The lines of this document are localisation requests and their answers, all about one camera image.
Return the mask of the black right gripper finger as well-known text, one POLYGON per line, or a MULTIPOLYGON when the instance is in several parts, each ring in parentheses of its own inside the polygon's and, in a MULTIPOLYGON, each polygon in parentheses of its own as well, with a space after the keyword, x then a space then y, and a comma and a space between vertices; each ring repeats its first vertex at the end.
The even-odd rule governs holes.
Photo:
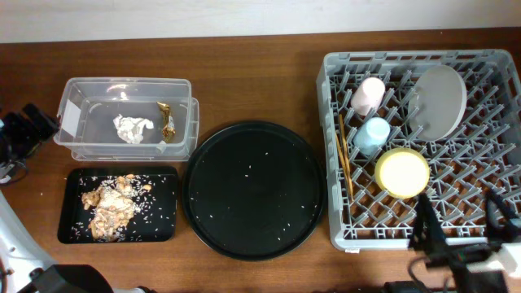
POLYGON ((485 195, 486 233, 490 243, 519 243, 520 217, 494 190, 485 195))
POLYGON ((415 211, 416 218, 409 238, 409 248, 423 251, 426 255, 443 252, 448 247, 446 237, 431 201, 425 193, 418 196, 415 211))

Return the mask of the yellow bowl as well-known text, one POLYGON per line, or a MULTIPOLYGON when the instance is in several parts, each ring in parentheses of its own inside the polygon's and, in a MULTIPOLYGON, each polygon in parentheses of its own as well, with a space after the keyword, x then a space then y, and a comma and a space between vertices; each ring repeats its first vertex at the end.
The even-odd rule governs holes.
POLYGON ((427 160, 409 148, 386 151, 374 168, 374 179, 381 190, 397 199, 409 199, 426 188, 431 170, 427 160))

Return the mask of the white tissue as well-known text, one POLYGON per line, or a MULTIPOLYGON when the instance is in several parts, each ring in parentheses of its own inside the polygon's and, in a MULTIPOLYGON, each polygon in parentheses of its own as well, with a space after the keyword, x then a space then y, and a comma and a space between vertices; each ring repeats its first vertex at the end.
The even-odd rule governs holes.
POLYGON ((117 136, 128 144, 139 144, 143 140, 144 129, 154 129, 154 123, 146 118, 123 117, 113 119, 117 136))

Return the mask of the blue cup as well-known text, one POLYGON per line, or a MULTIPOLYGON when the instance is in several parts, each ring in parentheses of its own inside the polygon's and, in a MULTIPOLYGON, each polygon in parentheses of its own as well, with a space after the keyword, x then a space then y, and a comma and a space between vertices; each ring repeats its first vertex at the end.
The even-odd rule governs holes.
POLYGON ((385 119, 370 118, 357 131, 353 144, 363 155, 369 156, 387 141, 390 131, 391 126, 385 119))

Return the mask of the nuts and rice food waste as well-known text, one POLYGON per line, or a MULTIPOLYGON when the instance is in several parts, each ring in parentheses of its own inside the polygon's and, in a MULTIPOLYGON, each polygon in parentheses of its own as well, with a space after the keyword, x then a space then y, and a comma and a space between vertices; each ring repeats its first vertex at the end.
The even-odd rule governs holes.
POLYGON ((71 240, 94 243, 142 242, 138 225, 150 228, 158 199, 154 178, 125 174, 86 176, 79 180, 79 211, 70 229, 71 240))

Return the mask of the wooden chopstick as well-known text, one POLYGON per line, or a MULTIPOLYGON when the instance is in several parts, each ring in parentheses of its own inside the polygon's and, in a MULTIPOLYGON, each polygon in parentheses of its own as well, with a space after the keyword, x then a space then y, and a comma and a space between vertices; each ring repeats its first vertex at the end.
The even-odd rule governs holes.
POLYGON ((339 113, 339 129, 340 129, 340 135, 341 135, 341 146, 343 151, 343 158, 344 158, 344 171, 345 171, 345 177, 348 182, 348 191, 349 195, 351 197, 351 200, 354 202, 354 192, 353 192, 353 184, 352 184, 352 178, 351 178, 351 169, 350 169, 350 163, 348 158, 348 145, 344 130, 344 117, 341 113, 339 113))
POLYGON ((342 166, 342 169, 343 169, 343 173, 344 173, 344 178, 345 178, 345 181, 347 182, 347 188, 348 188, 348 194, 351 198, 351 200, 353 201, 354 198, 353 198, 353 188, 352 188, 352 180, 351 180, 351 172, 350 172, 350 168, 349 168, 349 165, 348 165, 348 161, 346 160, 346 157, 343 153, 343 148, 339 142, 339 136, 338 135, 335 135, 335 141, 336 141, 336 147, 337 147, 337 151, 338 151, 338 154, 339 154, 339 160, 340 160, 340 163, 341 163, 341 166, 342 166))

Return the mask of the grey round plate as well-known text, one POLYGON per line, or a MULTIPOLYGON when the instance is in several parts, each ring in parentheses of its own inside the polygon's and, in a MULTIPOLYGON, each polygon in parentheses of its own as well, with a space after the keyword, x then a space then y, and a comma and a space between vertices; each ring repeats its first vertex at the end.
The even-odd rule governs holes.
POLYGON ((426 70, 414 86, 409 100, 408 120, 417 138, 434 142, 449 136, 466 110, 466 85, 457 71, 447 65, 426 70))

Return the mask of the gold snack wrapper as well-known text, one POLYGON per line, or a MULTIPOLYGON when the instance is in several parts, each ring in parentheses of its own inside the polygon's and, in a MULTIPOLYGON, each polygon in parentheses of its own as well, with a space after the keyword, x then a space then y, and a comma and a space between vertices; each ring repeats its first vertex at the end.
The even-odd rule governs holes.
POLYGON ((163 136, 163 141, 165 143, 171 143, 176 134, 171 107, 168 104, 161 102, 157 102, 157 105, 162 115, 163 128, 161 132, 163 136))

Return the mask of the pink cup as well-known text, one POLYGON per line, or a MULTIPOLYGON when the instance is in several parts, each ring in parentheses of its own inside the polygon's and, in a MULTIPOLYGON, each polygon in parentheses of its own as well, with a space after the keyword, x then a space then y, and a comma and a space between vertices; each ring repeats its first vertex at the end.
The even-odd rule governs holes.
POLYGON ((385 84, 377 77, 366 78, 351 98, 351 107, 360 116, 367 116, 377 109, 385 94, 385 84))

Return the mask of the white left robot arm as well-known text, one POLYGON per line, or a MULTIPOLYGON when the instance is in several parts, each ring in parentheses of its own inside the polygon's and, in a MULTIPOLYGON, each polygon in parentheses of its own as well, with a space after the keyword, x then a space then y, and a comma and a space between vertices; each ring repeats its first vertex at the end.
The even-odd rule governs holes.
MULTIPOLYGON (((26 159, 54 136, 58 121, 32 103, 1 119, 1 186, 28 174, 26 159)), ((60 265, 41 248, 1 197, 1 291, 38 293, 117 292, 90 265, 60 265)))

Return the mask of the clear plastic waste bin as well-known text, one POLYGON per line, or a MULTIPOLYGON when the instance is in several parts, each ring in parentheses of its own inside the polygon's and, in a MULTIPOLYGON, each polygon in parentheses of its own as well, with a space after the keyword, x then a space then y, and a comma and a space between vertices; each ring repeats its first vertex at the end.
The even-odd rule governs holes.
POLYGON ((57 117, 54 141, 79 161, 186 161, 199 136, 186 79, 72 78, 57 117))

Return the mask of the grey dishwasher rack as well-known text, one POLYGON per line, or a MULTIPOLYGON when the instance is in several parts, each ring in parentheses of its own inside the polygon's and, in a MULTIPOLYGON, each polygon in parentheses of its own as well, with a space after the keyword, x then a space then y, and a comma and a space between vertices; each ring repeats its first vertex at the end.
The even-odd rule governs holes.
POLYGON ((404 249, 416 217, 415 199, 396 199, 374 179, 378 159, 394 148, 419 152, 431 170, 426 193, 451 244, 485 239, 485 194, 494 190, 520 209, 520 80, 506 50, 336 52, 326 55, 317 76, 317 100, 326 151, 328 217, 332 245, 345 252, 404 249), (447 137, 427 142, 409 127, 409 100, 419 77, 447 65, 466 85, 466 110, 447 137), (385 84, 369 117, 391 126, 387 141, 363 155, 353 139, 365 116, 351 98, 368 77, 385 84), (344 117, 354 202, 339 160, 335 135, 344 117))

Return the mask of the black rectangular tray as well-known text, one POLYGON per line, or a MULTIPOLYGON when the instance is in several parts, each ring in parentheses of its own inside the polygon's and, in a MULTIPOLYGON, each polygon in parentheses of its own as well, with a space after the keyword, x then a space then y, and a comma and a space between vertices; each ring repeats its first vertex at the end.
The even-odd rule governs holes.
POLYGON ((96 214, 87 208, 82 195, 99 187, 117 188, 120 177, 130 175, 129 197, 137 206, 127 225, 113 230, 113 242, 164 242, 174 236, 177 211, 177 170, 172 166, 123 166, 76 168, 66 181, 58 240, 64 244, 107 243, 94 238, 96 214))

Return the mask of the round black serving tray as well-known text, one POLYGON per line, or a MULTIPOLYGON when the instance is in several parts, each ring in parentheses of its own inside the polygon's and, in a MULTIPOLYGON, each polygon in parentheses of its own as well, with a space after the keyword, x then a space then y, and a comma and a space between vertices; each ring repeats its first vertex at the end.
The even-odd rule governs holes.
POLYGON ((237 260, 270 260, 313 233, 326 206, 326 174, 313 148, 267 121, 228 125, 191 156, 182 207, 198 238, 237 260))

